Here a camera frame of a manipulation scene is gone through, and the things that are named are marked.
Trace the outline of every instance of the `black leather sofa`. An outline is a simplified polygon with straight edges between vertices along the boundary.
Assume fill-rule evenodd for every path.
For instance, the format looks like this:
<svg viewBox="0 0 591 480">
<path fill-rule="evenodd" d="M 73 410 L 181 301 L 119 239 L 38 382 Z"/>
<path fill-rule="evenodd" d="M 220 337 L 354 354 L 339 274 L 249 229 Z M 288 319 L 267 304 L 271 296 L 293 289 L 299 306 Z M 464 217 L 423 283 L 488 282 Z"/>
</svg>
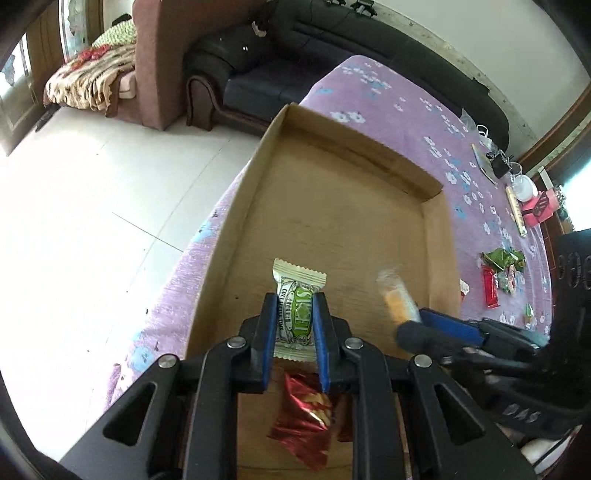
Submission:
<svg viewBox="0 0 591 480">
<path fill-rule="evenodd" d="M 380 61 L 457 116 L 464 108 L 505 150 L 509 123 L 488 88 L 404 33 L 324 0 L 274 0 L 254 15 L 265 30 L 237 25 L 194 43 L 184 56 L 187 123 L 264 129 L 279 110 L 354 54 Z"/>
</svg>

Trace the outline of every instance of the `table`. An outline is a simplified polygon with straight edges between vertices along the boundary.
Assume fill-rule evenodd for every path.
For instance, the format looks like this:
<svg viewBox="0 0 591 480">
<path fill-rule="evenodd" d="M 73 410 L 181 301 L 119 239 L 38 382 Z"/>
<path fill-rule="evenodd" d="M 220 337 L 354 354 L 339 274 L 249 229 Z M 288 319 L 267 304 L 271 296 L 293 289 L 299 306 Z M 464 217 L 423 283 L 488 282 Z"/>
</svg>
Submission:
<svg viewBox="0 0 591 480">
<path fill-rule="evenodd" d="M 478 169 L 468 132 L 459 119 L 425 90 L 367 57 L 353 56 L 319 81 L 302 105 L 348 124 L 397 150 L 443 184 L 450 207 L 461 278 L 470 286 L 462 319 L 489 317 L 548 333 L 551 323 L 550 272 L 539 226 L 522 238 L 512 218 L 502 181 L 495 187 Z M 162 353 L 184 358 L 193 307 L 217 236 L 240 185 L 243 172 L 199 228 L 163 287 L 144 327 L 113 370 L 107 406 Z M 499 292 L 501 306 L 488 309 L 482 288 L 481 253 L 512 245 L 523 250 L 527 266 L 518 274 L 514 295 Z M 535 316 L 525 321 L 525 305 Z"/>
</svg>

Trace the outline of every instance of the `green candy wrapper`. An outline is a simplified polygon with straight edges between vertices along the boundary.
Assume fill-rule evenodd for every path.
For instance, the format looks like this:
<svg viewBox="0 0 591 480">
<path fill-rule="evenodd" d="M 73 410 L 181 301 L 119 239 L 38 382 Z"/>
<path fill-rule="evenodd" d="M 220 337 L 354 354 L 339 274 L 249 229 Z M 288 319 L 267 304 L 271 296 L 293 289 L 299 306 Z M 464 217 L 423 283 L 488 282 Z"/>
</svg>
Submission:
<svg viewBox="0 0 591 480">
<path fill-rule="evenodd" d="M 506 270 L 510 265 L 520 272 L 523 272 L 525 268 L 525 255 L 520 250 L 513 248 L 510 250 L 505 250 L 503 247 L 495 248 L 492 252 L 483 252 L 482 256 L 496 273 Z"/>
<path fill-rule="evenodd" d="M 312 333 L 312 295 L 326 283 L 326 274 L 276 258 L 279 315 L 274 355 L 300 362 L 316 361 Z"/>
</svg>

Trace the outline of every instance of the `cardboard box lid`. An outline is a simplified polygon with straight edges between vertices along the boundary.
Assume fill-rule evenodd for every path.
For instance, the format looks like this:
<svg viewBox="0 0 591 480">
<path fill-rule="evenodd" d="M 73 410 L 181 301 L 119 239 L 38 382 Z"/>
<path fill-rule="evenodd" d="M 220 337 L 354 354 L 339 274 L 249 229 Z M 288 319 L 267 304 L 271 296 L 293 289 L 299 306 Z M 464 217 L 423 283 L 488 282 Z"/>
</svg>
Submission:
<svg viewBox="0 0 591 480">
<path fill-rule="evenodd" d="M 459 276 L 442 188 L 385 145 L 304 107 L 286 106 L 228 210 L 187 356 L 235 335 L 245 318 L 258 314 L 264 294 L 276 290 L 276 257 L 326 273 L 331 314 L 390 355 L 400 351 L 375 282 L 379 271 L 397 267 L 420 307 L 457 315 Z M 279 367 L 273 378 L 262 397 L 241 396 L 242 471 L 305 468 L 266 438 L 281 401 Z M 350 462 L 350 445 L 333 442 L 329 466 L 348 471 Z"/>
</svg>

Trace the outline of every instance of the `door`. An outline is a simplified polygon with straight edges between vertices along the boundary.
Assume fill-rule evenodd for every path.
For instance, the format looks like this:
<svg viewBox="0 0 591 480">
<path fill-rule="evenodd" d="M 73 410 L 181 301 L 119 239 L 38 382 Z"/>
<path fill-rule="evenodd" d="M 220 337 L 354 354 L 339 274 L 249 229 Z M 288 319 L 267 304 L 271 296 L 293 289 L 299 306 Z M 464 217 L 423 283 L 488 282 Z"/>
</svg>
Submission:
<svg viewBox="0 0 591 480">
<path fill-rule="evenodd" d="M 0 147 L 8 155 L 43 113 L 33 89 L 33 79 L 23 36 L 0 74 Z"/>
<path fill-rule="evenodd" d="M 27 28 L 0 73 L 0 149 L 10 155 L 43 114 L 43 89 L 63 64 L 58 2 Z"/>
</svg>

